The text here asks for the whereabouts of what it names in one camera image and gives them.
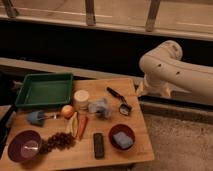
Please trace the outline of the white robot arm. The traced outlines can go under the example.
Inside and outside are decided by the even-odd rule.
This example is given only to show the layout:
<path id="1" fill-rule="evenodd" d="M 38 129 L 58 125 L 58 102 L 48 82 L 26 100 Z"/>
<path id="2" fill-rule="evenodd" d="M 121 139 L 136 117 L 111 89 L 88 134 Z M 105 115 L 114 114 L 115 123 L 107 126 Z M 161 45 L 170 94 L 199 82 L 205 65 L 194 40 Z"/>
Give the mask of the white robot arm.
<path id="1" fill-rule="evenodd" d="M 182 56 L 181 46 L 172 40 L 144 54 L 139 61 L 144 78 L 136 94 L 158 94 L 170 98 L 169 84 L 173 84 L 213 105 L 213 67 L 183 62 Z"/>

